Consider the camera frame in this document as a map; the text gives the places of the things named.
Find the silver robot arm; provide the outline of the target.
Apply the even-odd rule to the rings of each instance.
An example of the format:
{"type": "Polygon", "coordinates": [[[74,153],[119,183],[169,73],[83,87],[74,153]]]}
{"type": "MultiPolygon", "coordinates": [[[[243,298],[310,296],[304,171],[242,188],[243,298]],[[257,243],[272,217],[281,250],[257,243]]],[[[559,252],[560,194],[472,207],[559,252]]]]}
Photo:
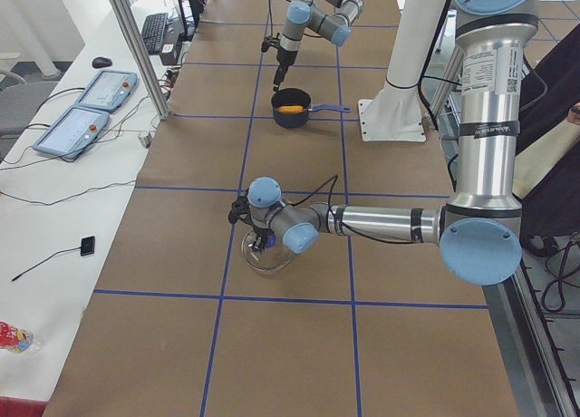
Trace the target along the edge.
{"type": "Polygon", "coordinates": [[[383,89],[361,101],[361,125],[372,141],[415,141],[409,102],[420,84],[421,60],[402,63],[432,19],[458,10],[455,40],[463,53],[459,166],[454,193],[437,210],[364,208],[330,203],[298,207],[277,182],[255,179],[246,194],[257,233],[305,252],[320,233],[354,234],[388,244],[432,243],[450,272],[475,285],[511,277],[520,262],[522,210],[513,189],[524,49],[537,32],[539,0],[406,0],[383,89]]]}
{"type": "Polygon", "coordinates": [[[333,15],[323,12],[314,0],[293,0],[285,14],[281,34],[265,37],[261,51],[276,49],[278,66],[273,80],[273,91],[277,92],[285,80],[287,71],[295,63],[300,43],[306,29],[310,29],[337,47],[342,47],[351,34],[354,21],[363,11],[363,0],[324,0],[336,8],[333,15]]]}

